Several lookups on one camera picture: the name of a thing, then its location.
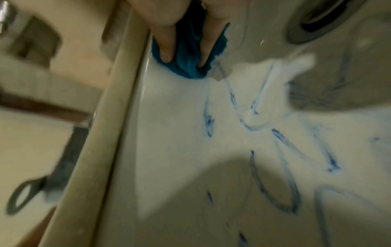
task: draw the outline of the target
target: white porcelain surface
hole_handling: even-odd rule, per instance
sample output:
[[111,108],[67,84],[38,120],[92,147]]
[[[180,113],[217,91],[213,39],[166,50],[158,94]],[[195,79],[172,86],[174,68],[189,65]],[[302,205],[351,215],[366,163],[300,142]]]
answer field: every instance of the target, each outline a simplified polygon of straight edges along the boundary
[[136,246],[391,245],[391,4],[295,46],[300,2],[250,2],[205,80],[149,58],[118,166]]

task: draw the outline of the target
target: sink drain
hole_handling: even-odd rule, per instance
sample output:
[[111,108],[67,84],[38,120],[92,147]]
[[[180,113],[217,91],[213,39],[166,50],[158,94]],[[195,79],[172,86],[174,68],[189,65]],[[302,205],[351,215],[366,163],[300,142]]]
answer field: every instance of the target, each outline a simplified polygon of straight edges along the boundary
[[307,0],[289,20],[287,39],[302,44],[317,39],[338,27],[366,0]]

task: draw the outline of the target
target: blue cloth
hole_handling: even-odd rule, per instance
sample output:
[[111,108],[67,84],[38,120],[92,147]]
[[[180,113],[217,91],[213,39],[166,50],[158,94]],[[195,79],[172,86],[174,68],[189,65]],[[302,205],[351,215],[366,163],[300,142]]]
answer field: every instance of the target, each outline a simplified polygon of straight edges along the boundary
[[224,32],[228,27],[227,25],[218,38],[205,65],[199,68],[198,63],[201,59],[200,41],[205,16],[206,10],[200,4],[191,3],[183,18],[176,24],[176,53],[174,59],[170,63],[164,63],[160,59],[159,46],[154,38],[152,55],[156,61],[180,76],[189,79],[204,78],[212,68],[211,62],[224,51],[227,45]]

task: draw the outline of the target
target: blue rag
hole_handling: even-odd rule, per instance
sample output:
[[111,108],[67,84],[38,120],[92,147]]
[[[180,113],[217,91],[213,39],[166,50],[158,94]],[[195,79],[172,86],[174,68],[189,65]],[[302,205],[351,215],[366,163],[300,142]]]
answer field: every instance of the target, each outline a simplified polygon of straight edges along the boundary
[[199,68],[198,63],[201,59],[200,42],[205,16],[206,10],[200,4],[192,2],[183,18],[176,24],[176,53],[174,59],[170,63],[164,63],[160,59],[159,45],[154,38],[152,55],[156,61],[180,76],[189,79],[204,78],[212,68],[211,62],[224,51],[227,45],[224,32],[228,27],[227,25],[217,39],[205,65]]

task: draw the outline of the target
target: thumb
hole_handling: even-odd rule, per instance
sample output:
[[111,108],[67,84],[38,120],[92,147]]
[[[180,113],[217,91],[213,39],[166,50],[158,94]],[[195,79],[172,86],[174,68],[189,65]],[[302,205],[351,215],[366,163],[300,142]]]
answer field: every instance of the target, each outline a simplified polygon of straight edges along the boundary
[[174,58],[176,49],[176,28],[172,26],[149,25],[152,34],[160,49],[160,58],[163,62],[169,63]]

